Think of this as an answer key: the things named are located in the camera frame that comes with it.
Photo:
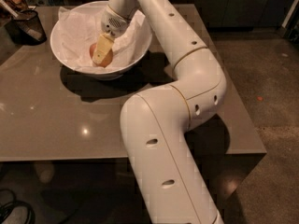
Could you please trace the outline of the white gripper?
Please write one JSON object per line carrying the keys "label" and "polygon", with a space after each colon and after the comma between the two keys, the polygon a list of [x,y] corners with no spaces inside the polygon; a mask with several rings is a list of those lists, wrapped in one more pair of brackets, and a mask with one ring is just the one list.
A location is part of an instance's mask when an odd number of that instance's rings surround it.
{"label": "white gripper", "polygon": [[122,36],[128,28],[128,21],[106,7],[101,17],[101,34],[92,56],[94,63],[101,63],[114,45],[114,40]]}

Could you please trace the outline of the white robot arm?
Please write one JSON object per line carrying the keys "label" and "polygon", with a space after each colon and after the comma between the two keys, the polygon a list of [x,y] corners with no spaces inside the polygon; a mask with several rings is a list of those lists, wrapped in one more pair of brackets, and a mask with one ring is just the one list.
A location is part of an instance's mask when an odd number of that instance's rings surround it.
{"label": "white robot arm", "polygon": [[152,224],[224,224],[184,134],[211,119],[225,74],[205,42],[168,0],[108,0],[102,29],[123,35],[146,16],[175,77],[140,91],[121,109],[121,135]]}

